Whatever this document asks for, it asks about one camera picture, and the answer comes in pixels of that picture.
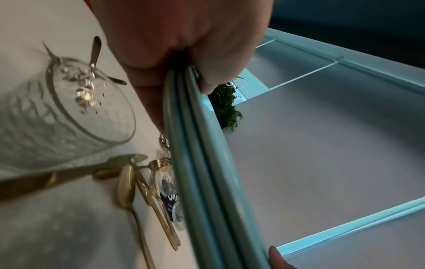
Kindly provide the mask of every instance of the table surface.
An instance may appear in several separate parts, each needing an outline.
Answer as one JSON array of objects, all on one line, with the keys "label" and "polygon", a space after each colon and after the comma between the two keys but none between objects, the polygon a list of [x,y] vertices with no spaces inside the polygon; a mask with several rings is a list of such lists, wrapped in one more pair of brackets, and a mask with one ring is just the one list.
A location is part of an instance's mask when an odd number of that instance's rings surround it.
[{"label": "table surface", "polygon": [[[89,61],[93,37],[104,46],[97,66],[107,75],[127,77],[106,46],[99,24],[81,1],[16,0],[0,3],[0,93],[8,92],[49,61],[41,41],[59,56]],[[119,147],[70,165],[98,163],[109,156],[144,153],[162,157],[159,132],[133,88],[121,86],[136,114],[134,138]],[[11,173],[0,171],[5,178]],[[134,220],[114,203],[116,179],[90,177],[0,205],[0,268],[146,268]],[[196,268],[187,232],[174,251],[153,210],[136,192],[138,212],[155,265]]]}]

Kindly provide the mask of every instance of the skin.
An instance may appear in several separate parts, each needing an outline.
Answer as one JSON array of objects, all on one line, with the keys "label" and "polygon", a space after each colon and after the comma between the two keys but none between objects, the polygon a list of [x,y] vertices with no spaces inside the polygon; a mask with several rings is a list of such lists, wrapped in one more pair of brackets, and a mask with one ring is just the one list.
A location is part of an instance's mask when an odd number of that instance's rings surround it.
[{"label": "skin", "polygon": [[[210,94],[246,67],[263,38],[273,0],[88,0],[149,117],[164,133],[162,88],[176,63],[196,67]],[[275,247],[272,269],[293,269]]]}]

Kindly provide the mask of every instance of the white wall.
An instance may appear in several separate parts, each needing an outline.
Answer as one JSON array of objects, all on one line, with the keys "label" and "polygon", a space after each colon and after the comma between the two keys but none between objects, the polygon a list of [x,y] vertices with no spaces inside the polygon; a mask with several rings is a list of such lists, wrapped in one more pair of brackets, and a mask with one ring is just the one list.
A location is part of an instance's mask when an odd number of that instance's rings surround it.
[{"label": "white wall", "polygon": [[[267,86],[328,63],[277,45],[248,66]],[[424,196],[422,95],[336,64],[236,107],[225,135],[268,245]]]}]

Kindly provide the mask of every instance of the gold spoon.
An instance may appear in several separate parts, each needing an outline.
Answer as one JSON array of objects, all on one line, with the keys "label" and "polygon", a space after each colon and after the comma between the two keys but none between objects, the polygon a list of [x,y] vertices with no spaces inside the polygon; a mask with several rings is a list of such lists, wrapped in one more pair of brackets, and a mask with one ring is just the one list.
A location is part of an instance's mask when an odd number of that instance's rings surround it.
[{"label": "gold spoon", "polygon": [[137,213],[133,208],[133,200],[134,200],[135,191],[136,191],[136,186],[135,186],[134,170],[131,165],[126,164],[124,168],[121,170],[120,175],[118,176],[118,183],[116,186],[117,199],[120,206],[130,211],[134,217],[134,220],[136,221],[137,230],[139,232],[140,245],[142,247],[142,252],[145,257],[147,267],[149,269],[156,269],[154,261],[151,256],[151,252],[149,251],[149,247],[146,242],[146,238],[143,234],[143,230],[140,225],[139,217],[137,216]]}]

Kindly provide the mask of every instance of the dark wall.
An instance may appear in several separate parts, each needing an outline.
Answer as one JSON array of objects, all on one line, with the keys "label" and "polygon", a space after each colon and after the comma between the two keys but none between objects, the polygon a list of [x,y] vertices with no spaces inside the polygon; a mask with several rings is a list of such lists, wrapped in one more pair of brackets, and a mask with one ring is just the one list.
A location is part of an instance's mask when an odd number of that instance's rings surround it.
[{"label": "dark wall", "polygon": [[425,68],[423,0],[276,0],[270,27]]}]

